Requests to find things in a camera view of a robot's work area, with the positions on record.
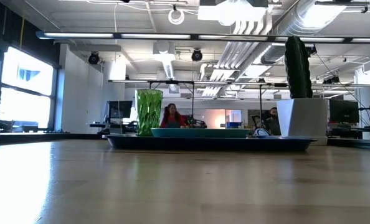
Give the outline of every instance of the red shirt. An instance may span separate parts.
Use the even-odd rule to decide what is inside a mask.
[[[168,123],[170,123],[170,122],[177,122],[175,120],[175,117],[174,116],[169,116],[168,117]],[[164,122],[164,119],[163,119],[162,122],[161,122],[161,124],[160,124],[160,128],[165,128],[166,125],[167,124],[166,124],[166,122]],[[184,120],[184,118],[182,116],[179,116],[179,125],[180,126],[185,126],[186,125],[185,120]]]

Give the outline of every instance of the glass wall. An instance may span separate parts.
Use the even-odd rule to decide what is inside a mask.
[[[2,67],[0,120],[52,128],[53,81],[51,65],[10,47]]]

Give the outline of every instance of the table surface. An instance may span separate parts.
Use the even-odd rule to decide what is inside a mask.
[[[0,223],[34,222],[370,224],[370,150],[151,152],[93,140],[0,146]]]

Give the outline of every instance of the ceiling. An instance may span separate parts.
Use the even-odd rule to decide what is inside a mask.
[[[87,2],[65,2],[59,0],[0,0],[7,7],[22,14],[24,9],[25,18],[45,31],[67,31],[67,32],[114,32],[115,23],[113,19],[115,4],[89,4]],[[281,0],[282,6],[273,10],[273,20],[275,21],[289,8],[295,0]],[[189,0],[188,6],[178,6],[197,10],[199,0]],[[132,5],[134,7],[146,9],[144,5]],[[167,9],[171,6],[150,5],[151,9]],[[186,13],[185,20],[180,25],[173,25],[168,21],[168,11],[151,11],[156,30],[153,29],[151,19],[147,11],[132,9],[130,7],[118,5],[116,8],[116,28],[117,32],[162,32],[162,33],[203,33],[219,34],[230,33],[233,27],[224,27],[216,21],[199,21],[197,16]],[[318,35],[360,35],[370,37],[370,13],[361,14],[359,12],[341,13],[330,25],[326,26]],[[147,40],[84,40],[76,41],[77,46],[87,49],[90,45],[115,45],[122,47],[128,56],[128,60],[134,66],[135,74],[156,73],[162,70],[161,62],[152,60],[153,41]],[[173,62],[175,70],[199,71],[202,62],[192,62],[191,52],[194,48],[200,48],[204,54],[203,62],[217,61],[224,51],[226,42],[190,42],[175,41],[176,51],[179,52],[177,60]],[[340,78],[344,82],[353,81],[353,68],[361,62],[370,60],[370,45],[325,45],[316,46],[318,55],[329,69],[338,69]],[[101,53],[105,60],[114,60],[115,52]],[[311,76],[324,77],[328,73],[328,68],[322,64],[321,59],[314,56],[310,59]],[[286,79],[285,67],[272,67],[266,80],[271,82],[284,82]]]

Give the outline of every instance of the dark hair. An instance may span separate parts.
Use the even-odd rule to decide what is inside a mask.
[[[175,106],[175,108],[177,108],[177,106],[174,104],[174,103],[170,103],[168,106],[166,106],[164,108],[164,116],[163,116],[163,120],[165,123],[168,122],[168,117],[170,116],[170,106]],[[175,114],[174,114],[174,119],[179,122],[180,120],[180,117],[181,115],[178,113],[178,111],[175,111]]]

